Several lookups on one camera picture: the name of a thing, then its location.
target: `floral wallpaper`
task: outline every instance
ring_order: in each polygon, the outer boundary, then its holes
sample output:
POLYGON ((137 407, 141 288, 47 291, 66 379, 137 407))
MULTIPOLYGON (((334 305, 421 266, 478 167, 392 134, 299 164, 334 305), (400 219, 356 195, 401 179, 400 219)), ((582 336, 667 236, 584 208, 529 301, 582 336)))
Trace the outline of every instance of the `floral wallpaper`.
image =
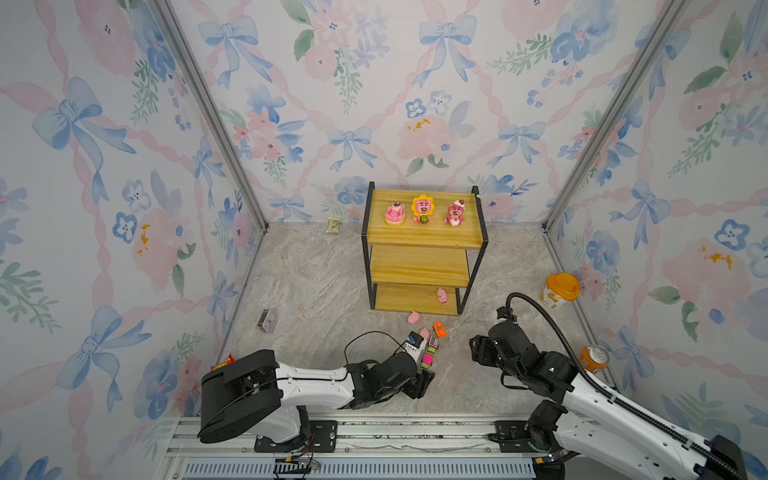
POLYGON ((0 479, 151 478, 260 235, 141 0, 0 32, 0 479))
POLYGON ((625 392, 739 444, 752 478, 768 478, 766 24, 766 0, 691 2, 554 231, 625 392))
POLYGON ((535 222, 664 1, 171 4, 268 220, 361 221, 374 180, 535 222))

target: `toy car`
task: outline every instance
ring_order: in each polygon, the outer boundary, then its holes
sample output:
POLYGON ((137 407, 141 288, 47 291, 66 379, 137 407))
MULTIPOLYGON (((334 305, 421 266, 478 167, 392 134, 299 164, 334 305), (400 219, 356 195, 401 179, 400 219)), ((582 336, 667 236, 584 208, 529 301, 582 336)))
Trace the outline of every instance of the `toy car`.
POLYGON ((435 324, 432 325, 432 328, 435 329, 435 335, 437 335, 438 338, 444 337, 447 333, 445 327, 440 322, 435 322, 435 324))

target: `pink bear figurine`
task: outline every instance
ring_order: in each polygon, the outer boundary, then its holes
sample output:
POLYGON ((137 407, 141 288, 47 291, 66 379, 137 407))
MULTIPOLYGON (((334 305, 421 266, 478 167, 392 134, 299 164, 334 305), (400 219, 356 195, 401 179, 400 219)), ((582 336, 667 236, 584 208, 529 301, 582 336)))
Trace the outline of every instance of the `pink bear figurine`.
POLYGON ((408 323, 410 323, 411 325, 417 324, 421 319, 422 319, 422 314, 419 312, 411 312, 411 314, 408 315, 408 323))
POLYGON ((451 227, 458 227, 464 223, 464 200, 457 200, 448 206, 448 216, 443 219, 450 223, 451 227))

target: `marble floor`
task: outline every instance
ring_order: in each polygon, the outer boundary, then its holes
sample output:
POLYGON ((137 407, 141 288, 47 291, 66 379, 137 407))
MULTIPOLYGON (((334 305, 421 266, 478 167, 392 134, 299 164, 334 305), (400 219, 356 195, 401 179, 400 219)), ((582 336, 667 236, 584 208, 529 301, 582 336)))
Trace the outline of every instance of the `marble floor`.
MULTIPOLYGON (((362 261, 360 226, 342 225, 340 233, 326 234, 324 224, 272 223, 258 253, 227 337, 226 353, 239 358, 259 349, 273 349, 280 362, 291 366, 332 369, 343 366, 344 346, 367 330, 382 330, 401 341, 411 330, 430 328, 441 321, 448 335, 432 371, 435 379, 424 398, 398 394, 371 408, 374 412, 477 412, 530 414, 543 399, 530 392, 499 385, 498 369, 473 363, 468 341, 487 335, 495 324, 495 310, 512 291, 537 297, 545 277, 555 266, 538 225, 488 225, 488 249, 472 287, 464 313, 424 315, 411 326, 408 314, 369 309, 362 261), (273 333, 257 327, 263 309, 277 317, 273 333)), ((512 303, 520 325, 544 350, 564 352, 546 321, 526 302, 512 303)), ((587 342, 574 308, 563 306, 552 316, 575 351, 587 342)), ((353 343, 349 361, 383 361, 396 344, 372 333, 353 343)), ((507 384, 516 379, 507 378, 507 384)))

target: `robotic arm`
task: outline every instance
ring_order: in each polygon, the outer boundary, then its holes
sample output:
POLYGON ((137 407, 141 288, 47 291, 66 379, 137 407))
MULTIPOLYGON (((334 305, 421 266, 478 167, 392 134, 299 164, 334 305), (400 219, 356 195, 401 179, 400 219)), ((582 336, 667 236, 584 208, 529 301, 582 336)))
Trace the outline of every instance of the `robotic arm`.
POLYGON ((198 437, 214 443, 251 432, 266 437, 274 452, 292 452, 312 435, 306 405, 364 409, 400 391, 420 399, 435 375, 419 371, 426 341, 411 332, 401 347, 382 363, 367 360, 334 370, 288 366, 276 362, 272 350, 238 359, 203 377, 198 437))
POLYGON ((567 449, 588 455, 637 480, 746 480, 742 452, 724 437, 711 442, 623 397, 579 363, 568 341, 546 310, 522 293, 511 293, 497 310, 497 323, 488 336, 470 340, 472 359, 517 377, 533 393, 548 397, 525 425, 528 441, 537 450, 567 449), (513 315, 511 300, 529 302, 549 322, 568 355, 540 352, 513 315), (576 415, 586 415, 594 425, 576 415))

